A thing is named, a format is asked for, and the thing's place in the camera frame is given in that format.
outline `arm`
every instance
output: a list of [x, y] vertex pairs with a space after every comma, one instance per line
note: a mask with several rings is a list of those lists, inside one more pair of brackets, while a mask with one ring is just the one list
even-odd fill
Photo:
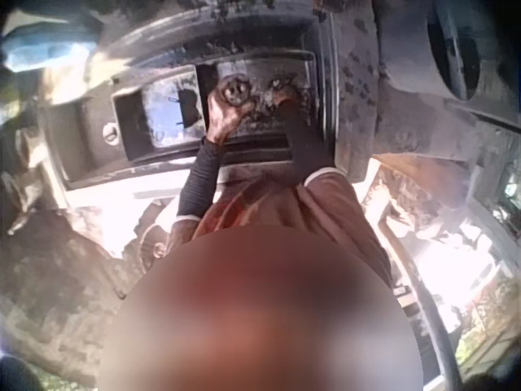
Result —
[[255, 106], [249, 100], [249, 95], [237, 106], [228, 103], [226, 96], [233, 94], [238, 87], [243, 88], [241, 83], [244, 85], [247, 83], [241, 75], [227, 77], [221, 80], [217, 88], [208, 96], [210, 116], [208, 133], [179, 196], [178, 217], [201, 219], [212, 206], [224, 155], [222, 145]]
[[335, 172], [333, 156], [317, 131], [316, 123], [307, 125], [300, 112], [299, 97], [290, 86], [274, 92], [277, 115], [286, 125], [286, 136], [291, 149], [291, 157], [300, 182], [310, 182], [320, 173]]

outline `person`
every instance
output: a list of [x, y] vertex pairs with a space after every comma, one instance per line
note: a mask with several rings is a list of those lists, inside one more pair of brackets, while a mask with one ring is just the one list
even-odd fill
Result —
[[307, 124], [296, 90], [274, 90], [274, 115], [283, 121], [295, 177], [284, 181], [264, 174], [227, 187], [214, 204], [225, 141], [255, 107], [250, 99], [232, 105], [230, 85], [221, 80], [208, 96], [209, 127], [185, 186], [167, 253], [208, 233], [248, 224], [280, 225], [326, 237], [366, 263], [388, 286], [391, 267], [366, 221], [353, 187], [335, 167], [315, 124]]

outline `dirty hand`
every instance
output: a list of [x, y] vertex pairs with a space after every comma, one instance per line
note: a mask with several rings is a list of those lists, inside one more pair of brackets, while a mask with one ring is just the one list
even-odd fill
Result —
[[278, 107], [284, 102], [300, 104], [299, 93], [293, 86], [285, 85], [280, 89], [274, 89], [274, 105]]
[[244, 88], [249, 88], [246, 77], [234, 75], [219, 81], [216, 89], [208, 96], [208, 141], [222, 145], [237, 130], [243, 118], [255, 108], [249, 91], [245, 94]]

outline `blue object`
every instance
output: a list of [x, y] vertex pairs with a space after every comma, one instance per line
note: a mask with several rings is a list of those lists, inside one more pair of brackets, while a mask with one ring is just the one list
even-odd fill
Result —
[[2, 40], [4, 66], [12, 72], [71, 64], [87, 59], [96, 48], [97, 35], [85, 27], [41, 22], [21, 26]]

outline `black sleeve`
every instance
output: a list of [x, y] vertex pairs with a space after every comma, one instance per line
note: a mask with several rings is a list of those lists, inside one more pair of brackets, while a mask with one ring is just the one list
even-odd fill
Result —
[[223, 154], [222, 146], [211, 143], [207, 139], [203, 140], [203, 145], [197, 152], [195, 163], [179, 196], [178, 216], [194, 215], [203, 218], [208, 208], [212, 206]]
[[316, 124], [306, 124], [298, 103], [282, 103], [278, 115], [286, 124], [287, 141], [299, 181], [304, 181], [319, 169], [335, 167], [333, 156], [327, 152]]

